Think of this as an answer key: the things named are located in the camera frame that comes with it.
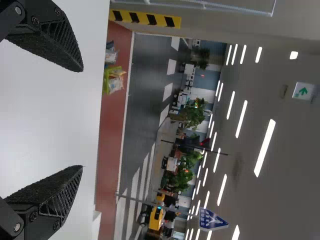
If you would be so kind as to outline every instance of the blue pedestrian crossing sign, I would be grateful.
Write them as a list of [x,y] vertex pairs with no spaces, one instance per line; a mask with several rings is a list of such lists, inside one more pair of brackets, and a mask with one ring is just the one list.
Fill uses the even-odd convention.
[[229,223],[214,212],[200,207],[199,228],[204,231],[215,231],[229,227]]

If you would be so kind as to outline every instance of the green exit sign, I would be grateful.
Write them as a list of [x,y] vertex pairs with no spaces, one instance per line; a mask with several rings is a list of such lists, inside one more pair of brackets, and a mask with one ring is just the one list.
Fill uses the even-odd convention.
[[298,81],[295,84],[292,98],[310,101],[314,94],[315,88],[316,88],[316,85],[314,84]]

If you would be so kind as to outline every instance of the screw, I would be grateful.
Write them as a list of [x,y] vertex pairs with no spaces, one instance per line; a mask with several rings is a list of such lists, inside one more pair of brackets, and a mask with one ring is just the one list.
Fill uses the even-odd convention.
[[14,227],[14,232],[15,232],[15,233],[18,232],[18,231],[20,230],[20,228],[21,228],[21,223],[18,222],[18,223],[15,225],[15,227]]
[[56,221],[54,224],[53,224],[53,231],[56,231],[59,227],[59,221]]
[[31,22],[32,22],[34,25],[39,25],[39,20],[38,20],[38,18],[36,18],[35,16],[31,17]]
[[38,212],[37,212],[37,211],[33,211],[33,212],[30,214],[30,217],[29,217],[30,222],[35,221],[37,217],[38,217]]
[[22,14],[21,8],[18,7],[18,6],[16,6],[16,7],[14,8],[14,10],[15,10],[15,12],[16,12],[18,15],[21,15],[21,14]]
[[60,9],[59,8],[55,8],[54,9],[54,12],[55,12],[55,14],[57,15],[57,16],[60,16]]

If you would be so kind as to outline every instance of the yellow and black hazard stripe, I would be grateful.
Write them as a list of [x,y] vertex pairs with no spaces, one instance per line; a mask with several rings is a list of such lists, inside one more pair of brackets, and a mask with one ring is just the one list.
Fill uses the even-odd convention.
[[181,26],[180,16],[170,16],[139,11],[110,9],[109,20],[124,23],[136,23],[179,29]]

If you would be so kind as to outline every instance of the green arrow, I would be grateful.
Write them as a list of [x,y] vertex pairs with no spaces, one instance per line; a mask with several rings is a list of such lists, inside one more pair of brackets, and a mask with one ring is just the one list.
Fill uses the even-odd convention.
[[304,88],[301,88],[299,93],[301,93],[301,95],[303,94],[307,94],[308,93],[308,90],[304,87]]

